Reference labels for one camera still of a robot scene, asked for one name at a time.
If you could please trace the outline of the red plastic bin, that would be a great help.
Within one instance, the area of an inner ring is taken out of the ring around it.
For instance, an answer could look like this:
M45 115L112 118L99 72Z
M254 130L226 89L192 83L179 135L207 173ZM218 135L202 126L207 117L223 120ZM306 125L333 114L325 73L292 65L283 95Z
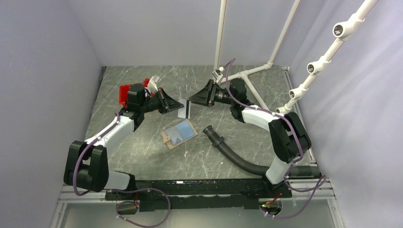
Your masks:
M150 83L150 78L145 78L143 82L141 82L141 84L144 86L145 88L145 95L149 96L149 97L153 97L155 95L155 92L153 90L151 90L150 87L148 87ZM128 91L129 88L132 84L126 84L126 85L121 85L119 87L119 104L121 104L123 107L127 107L126 105L126 101L128 99Z

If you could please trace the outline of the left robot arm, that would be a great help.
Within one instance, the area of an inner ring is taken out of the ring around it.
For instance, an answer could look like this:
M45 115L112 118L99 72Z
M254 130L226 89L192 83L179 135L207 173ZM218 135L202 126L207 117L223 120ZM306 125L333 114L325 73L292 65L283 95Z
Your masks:
M123 106L113 121L103 130L85 141L71 143L64 173L64 183L73 187L74 193L83 196L91 191L117 189L122 198L136 195L137 187L130 182L128 173L111 171L107 153L136 131L145 113L157 110L161 114L184 107L161 88L151 91L151 82L122 85L119 103Z

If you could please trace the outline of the tan leather card holder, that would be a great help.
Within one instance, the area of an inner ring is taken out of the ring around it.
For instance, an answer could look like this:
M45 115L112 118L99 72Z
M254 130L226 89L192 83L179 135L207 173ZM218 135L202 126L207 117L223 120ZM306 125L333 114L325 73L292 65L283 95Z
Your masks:
M188 119L161 132L163 143L166 144L170 150L197 135L196 129Z

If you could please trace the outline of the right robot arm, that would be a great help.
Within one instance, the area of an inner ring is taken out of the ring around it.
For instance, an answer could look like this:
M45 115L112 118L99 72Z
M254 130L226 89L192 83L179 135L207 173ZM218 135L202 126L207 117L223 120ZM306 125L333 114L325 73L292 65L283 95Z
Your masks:
M233 79L228 88L221 88L212 79L199 92L190 96L191 103L206 107L215 103L230 105L234 119L267 130L270 134L275 158L270 166L253 164L236 154L211 126L203 133L207 135L212 146L217 148L228 160L242 170L265 177L262 192L267 197L274 197L280 191L280 183L291 172L291 166L311 148L311 140L295 112L288 114L270 114L250 102L247 89L242 79Z

